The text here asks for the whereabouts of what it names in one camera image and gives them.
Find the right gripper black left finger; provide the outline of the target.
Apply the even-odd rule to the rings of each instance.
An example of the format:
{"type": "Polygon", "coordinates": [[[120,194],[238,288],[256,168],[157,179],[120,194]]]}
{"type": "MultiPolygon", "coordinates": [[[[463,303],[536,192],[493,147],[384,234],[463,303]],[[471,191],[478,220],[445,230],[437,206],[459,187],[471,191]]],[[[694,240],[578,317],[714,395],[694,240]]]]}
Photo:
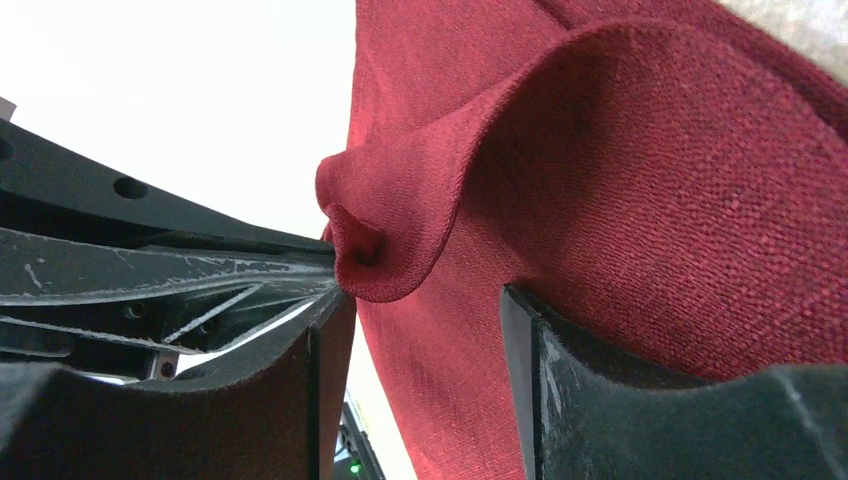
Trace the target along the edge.
{"type": "Polygon", "coordinates": [[[299,315],[170,381],[118,386],[57,364],[1,368],[5,479],[328,479],[354,300],[299,315]]]}

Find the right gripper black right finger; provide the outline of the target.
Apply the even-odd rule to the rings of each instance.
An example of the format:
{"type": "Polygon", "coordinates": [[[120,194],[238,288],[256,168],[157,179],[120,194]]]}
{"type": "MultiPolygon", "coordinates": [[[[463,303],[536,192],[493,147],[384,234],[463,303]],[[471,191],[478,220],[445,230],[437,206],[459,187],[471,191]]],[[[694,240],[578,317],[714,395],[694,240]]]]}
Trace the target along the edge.
{"type": "Polygon", "coordinates": [[[847,369],[710,382],[644,360],[516,285],[500,295],[529,479],[843,479],[847,369]]]}

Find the dark red cloth napkin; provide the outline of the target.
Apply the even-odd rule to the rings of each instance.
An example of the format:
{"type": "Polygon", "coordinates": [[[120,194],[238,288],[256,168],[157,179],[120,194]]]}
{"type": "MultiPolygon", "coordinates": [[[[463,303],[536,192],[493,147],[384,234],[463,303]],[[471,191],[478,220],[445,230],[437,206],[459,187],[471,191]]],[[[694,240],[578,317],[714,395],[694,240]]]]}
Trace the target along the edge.
{"type": "Polygon", "coordinates": [[[524,474],[518,282],[710,379],[847,359],[847,90],[711,1],[360,1],[316,190],[416,475],[524,474]]]}

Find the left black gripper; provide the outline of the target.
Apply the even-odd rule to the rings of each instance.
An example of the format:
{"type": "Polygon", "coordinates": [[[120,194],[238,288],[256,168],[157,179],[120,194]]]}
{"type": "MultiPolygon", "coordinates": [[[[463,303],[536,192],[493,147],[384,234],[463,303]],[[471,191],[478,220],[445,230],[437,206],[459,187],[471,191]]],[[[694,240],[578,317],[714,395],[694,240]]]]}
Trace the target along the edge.
{"type": "MultiPolygon", "coordinates": [[[[1,368],[170,381],[342,292],[334,261],[1,125],[1,368]]],[[[382,475],[345,385],[328,479],[382,475]]]]}

